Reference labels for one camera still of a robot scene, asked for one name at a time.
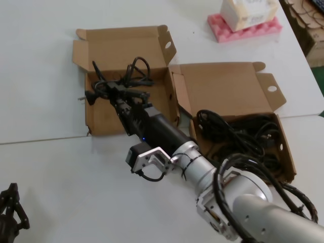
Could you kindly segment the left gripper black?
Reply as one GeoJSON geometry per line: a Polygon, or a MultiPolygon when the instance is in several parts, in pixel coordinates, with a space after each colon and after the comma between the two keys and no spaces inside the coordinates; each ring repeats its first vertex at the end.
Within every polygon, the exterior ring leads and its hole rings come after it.
{"type": "Polygon", "coordinates": [[[21,229],[30,228],[29,219],[19,200],[17,183],[11,183],[7,190],[1,192],[1,243],[13,243],[21,229]],[[20,220],[19,223],[14,218],[15,213],[20,220]]]}

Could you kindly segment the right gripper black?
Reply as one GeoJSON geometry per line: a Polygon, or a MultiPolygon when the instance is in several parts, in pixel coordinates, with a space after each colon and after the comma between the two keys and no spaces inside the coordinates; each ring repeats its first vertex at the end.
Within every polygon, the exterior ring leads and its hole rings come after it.
{"type": "Polygon", "coordinates": [[[138,136],[150,147],[160,147],[169,156],[183,144],[192,139],[174,126],[149,101],[150,93],[125,86],[111,86],[109,90],[110,104],[125,130],[130,136],[134,134],[131,121],[131,110],[138,108],[138,136]]]}

